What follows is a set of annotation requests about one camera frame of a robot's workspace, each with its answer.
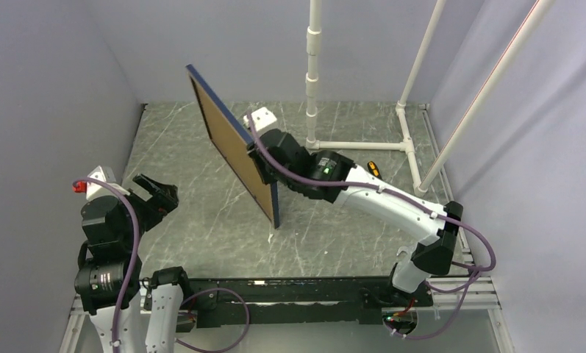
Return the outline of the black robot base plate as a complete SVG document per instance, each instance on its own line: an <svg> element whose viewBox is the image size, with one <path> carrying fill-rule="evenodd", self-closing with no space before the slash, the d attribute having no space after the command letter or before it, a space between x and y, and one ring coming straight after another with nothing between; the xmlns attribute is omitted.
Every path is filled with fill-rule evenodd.
<svg viewBox="0 0 586 353"><path fill-rule="evenodd" d="M403 294L385 276L193 278L189 286L194 297L180 309L193 314L198 328L246 322L381 324L391 312L433 305L425 285Z"/></svg>

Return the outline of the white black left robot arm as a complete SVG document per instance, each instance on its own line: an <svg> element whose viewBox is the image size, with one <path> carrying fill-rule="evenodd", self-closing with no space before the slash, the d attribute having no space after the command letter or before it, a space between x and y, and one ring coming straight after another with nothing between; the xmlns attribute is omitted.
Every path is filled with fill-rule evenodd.
<svg viewBox="0 0 586 353"><path fill-rule="evenodd" d="M172 352L179 311L193 290L176 266L155 271L142 295L137 251L142 236L178 207L178 188L142 174L133 180L148 199L122 188L103 167L73 183L87 199L74 287L104 352Z"/></svg>

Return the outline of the blue photo frame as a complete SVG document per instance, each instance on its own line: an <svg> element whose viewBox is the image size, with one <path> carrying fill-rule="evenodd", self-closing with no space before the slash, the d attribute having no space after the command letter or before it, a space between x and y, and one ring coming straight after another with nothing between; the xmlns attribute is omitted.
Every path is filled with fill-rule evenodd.
<svg viewBox="0 0 586 353"><path fill-rule="evenodd" d="M274 183L267 185L262 182L247 149L253 142L250 133L232 114L197 68L189 64L186 69L210 141L272 226L279 228L281 220L277 186Z"/></svg>

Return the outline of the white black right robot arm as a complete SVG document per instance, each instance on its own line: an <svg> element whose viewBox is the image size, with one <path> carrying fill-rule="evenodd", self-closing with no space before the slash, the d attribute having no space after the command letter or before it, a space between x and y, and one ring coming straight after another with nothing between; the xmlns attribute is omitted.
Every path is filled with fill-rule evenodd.
<svg viewBox="0 0 586 353"><path fill-rule="evenodd" d="M308 199L362 211L415 240L414 246L405 248L407 258L394 265L386 285L393 304L406 304L423 281L449 273L463 214L460 203L419 199L336 151L310 153L279 129L262 133L247 150L265 184L280 182Z"/></svg>

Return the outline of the yellow black screwdriver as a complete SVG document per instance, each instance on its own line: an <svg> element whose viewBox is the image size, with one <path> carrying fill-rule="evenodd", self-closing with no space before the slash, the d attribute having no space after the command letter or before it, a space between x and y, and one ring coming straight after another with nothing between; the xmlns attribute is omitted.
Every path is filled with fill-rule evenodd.
<svg viewBox="0 0 586 353"><path fill-rule="evenodd" d="M367 169L374 177L376 177L378 179L382 178L382 175L381 175L378 167L376 166L376 164L373 161L369 161L367 163Z"/></svg>

